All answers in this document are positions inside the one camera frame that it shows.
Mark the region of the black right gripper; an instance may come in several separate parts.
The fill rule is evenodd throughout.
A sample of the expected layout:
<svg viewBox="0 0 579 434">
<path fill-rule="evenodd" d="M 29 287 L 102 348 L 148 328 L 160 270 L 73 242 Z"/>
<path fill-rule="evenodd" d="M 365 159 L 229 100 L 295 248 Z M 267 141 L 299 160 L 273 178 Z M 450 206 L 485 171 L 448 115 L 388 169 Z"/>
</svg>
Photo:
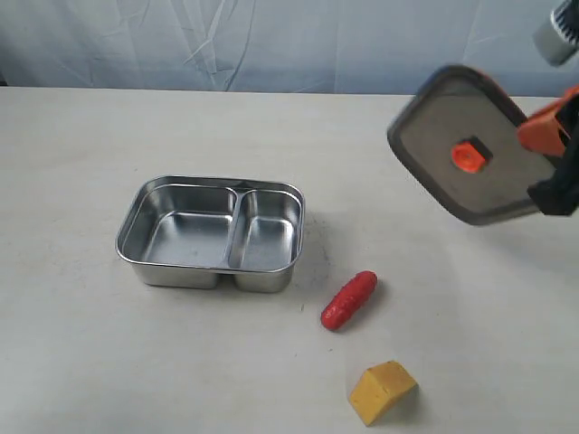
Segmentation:
<svg viewBox="0 0 579 434">
<path fill-rule="evenodd" d="M 517 128 L 517 139 L 526 150 L 562 157 L 549 179 L 527 189 L 544 215 L 568 217 L 578 209 L 578 131 L 573 132 L 577 120 L 572 119 L 577 108 L 578 87 L 574 86 Z"/>
</svg>

